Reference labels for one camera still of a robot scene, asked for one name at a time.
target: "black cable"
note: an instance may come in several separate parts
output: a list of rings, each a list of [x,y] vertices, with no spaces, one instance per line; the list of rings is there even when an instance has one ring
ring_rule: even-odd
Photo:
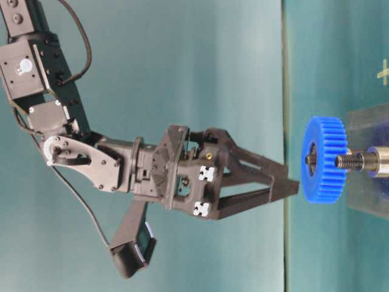
[[[6,44],[9,44],[9,43],[10,43],[10,39],[11,39],[11,35],[10,35],[10,31],[9,31],[7,25],[5,25],[5,29],[6,29],[6,31],[7,31],[7,38],[5,39],[5,43],[6,43]]]
[[[15,107],[13,107],[12,112],[13,112],[13,116],[15,117],[16,121],[18,122],[18,126],[20,127],[20,129],[29,133],[30,135],[43,136],[42,132],[35,131],[35,130],[27,127],[27,124],[25,123],[25,121],[21,117],[19,111]]]
[[[58,0],[58,2],[61,3],[66,8],[66,10],[71,14],[71,16],[73,17],[73,20],[74,20],[78,30],[80,31],[81,37],[83,38],[85,49],[86,49],[86,64],[85,64],[84,68],[79,73],[77,73],[73,76],[70,76],[68,79],[66,79],[64,81],[60,81],[61,85],[65,85],[66,83],[80,79],[86,73],[86,71],[88,71],[89,67],[91,67],[92,47],[91,47],[91,44],[89,42],[88,36],[84,30],[84,27],[83,27],[80,19],[78,18],[76,12],[73,10],[73,8],[66,2],[66,0]]]
[[[77,158],[61,158],[57,157],[54,159],[56,164],[75,166],[75,165],[89,165],[91,160],[88,157],[77,157]]]
[[[24,126],[27,127],[27,124],[26,124],[26,122],[23,119],[21,119],[21,123],[23,123]],[[41,147],[40,147],[36,137],[33,134],[30,134],[30,137],[34,141],[34,144],[38,148],[38,151],[40,153],[42,153],[42,149],[41,149]],[[102,239],[104,245],[106,246],[106,248],[109,248],[109,242],[108,242],[108,240],[107,240],[107,238],[106,238],[106,236],[105,236],[105,234],[103,232],[103,229],[100,226],[99,222],[97,221],[97,218],[96,218],[95,214],[93,213],[92,209],[89,207],[87,202],[85,202],[83,197],[76,191],[76,189],[72,186],[72,184],[69,181],[67,181],[67,179],[60,173],[60,171],[56,167],[51,166],[51,169],[57,175],[57,177],[70,189],[70,191],[72,192],[74,197],[76,197],[76,199],[81,203],[81,205],[83,205],[83,207],[85,208],[86,212],[89,214],[90,218],[92,219],[92,222],[95,225],[96,230],[97,230],[100,238]]]

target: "teal backdrop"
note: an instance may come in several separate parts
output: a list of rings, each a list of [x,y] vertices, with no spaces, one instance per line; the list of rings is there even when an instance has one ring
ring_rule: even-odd
[[[279,1],[69,2],[93,47],[92,67],[77,82],[93,130],[158,143],[174,123],[221,127],[242,147],[283,162]],[[42,3],[78,71],[85,52],[71,17],[57,1]],[[5,39],[2,23],[0,31]],[[219,222],[152,205],[151,265],[123,280],[88,215],[0,95],[0,291],[283,291],[282,201]],[[64,174],[111,238],[131,195]]]
[[[389,58],[389,2],[284,0],[287,162],[300,179],[301,142],[313,115],[387,103],[377,73]],[[288,200],[287,291],[388,291],[389,222],[346,206]]]

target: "screw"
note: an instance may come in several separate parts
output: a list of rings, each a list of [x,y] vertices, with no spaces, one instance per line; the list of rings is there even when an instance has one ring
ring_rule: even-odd
[[[54,152],[56,155],[59,155],[59,154],[61,154],[61,148],[58,147],[58,146],[55,146],[53,152]]]
[[[212,159],[212,153],[208,152],[206,155],[205,155],[205,158],[207,158],[208,160],[211,160]]]
[[[10,7],[16,7],[18,5],[18,0],[8,0],[7,1],[7,4],[10,6]]]
[[[188,179],[188,178],[183,178],[183,179],[182,179],[182,185],[183,185],[184,187],[189,186],[189,179]]]
[[[308,166],[316,165],[316,154],[309,154],[305,156],[305,164]]]
[[[21,24],[23,22],[23,16],[21,16],[19,13],[16,13],[12,16],[12,20],[15,24]]]
[[[335,159],[335,166],[338,169],[362,170],[363,156],[360,153],[338,155]]]

